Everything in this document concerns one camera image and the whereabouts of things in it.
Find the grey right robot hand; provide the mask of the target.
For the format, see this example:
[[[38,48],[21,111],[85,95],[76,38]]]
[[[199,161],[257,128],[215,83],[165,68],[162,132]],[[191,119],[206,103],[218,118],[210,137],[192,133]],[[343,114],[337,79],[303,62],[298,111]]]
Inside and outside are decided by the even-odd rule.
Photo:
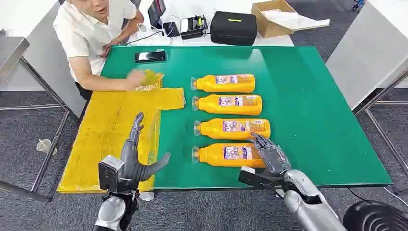
[[[281,147],[271,139],[259,133],[252,132],[250,141],[254,144],[258,154],[271,176],[278,177],[292,168],[292,165]]]

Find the person's right hand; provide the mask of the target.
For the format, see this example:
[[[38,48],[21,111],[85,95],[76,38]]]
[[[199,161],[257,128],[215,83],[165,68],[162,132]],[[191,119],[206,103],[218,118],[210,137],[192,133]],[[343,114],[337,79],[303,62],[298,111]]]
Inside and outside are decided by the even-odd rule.
[[[133,69],[126,77],[125,90],[135,90],[139,86],[143,85],[145,81],[145,72],[143,70]]]

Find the person's left hand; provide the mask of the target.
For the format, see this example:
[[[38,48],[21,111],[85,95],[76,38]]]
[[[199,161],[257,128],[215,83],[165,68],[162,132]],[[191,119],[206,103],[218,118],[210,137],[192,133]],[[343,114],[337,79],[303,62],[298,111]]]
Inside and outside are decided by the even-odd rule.
[[[106,58],[107,55],[108,55],[108,53],[109,53],[109,51],[110,51],[110,49],[111,49],[111,46],[112,46],[111,43],[105,44],[105,45],[102,47],[102,53],[99,55],[99,57],[100,57],[100,58]]]

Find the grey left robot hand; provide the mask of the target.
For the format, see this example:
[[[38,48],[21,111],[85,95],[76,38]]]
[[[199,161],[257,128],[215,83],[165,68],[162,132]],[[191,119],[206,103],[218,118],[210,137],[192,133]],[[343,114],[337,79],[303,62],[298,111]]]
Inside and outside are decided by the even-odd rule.
[[[137,190],[137,187],[141,181],[148,180],[151,176],[155,175],[158,171],[163,169],[168,163],[171,157],[171,153],[165,153],[165,155],[155,163],[151,165],[142,164],[139,161],[138,143],[140,132],[143,129],[143,125],[140,123],[143,121],[144,114],[139,112],[131,126],[129,137],[125,140],[121,151],[121,160],[124,162],[123,171],[120,174],[118,190],[121,193],[128,192],[130,190]]]

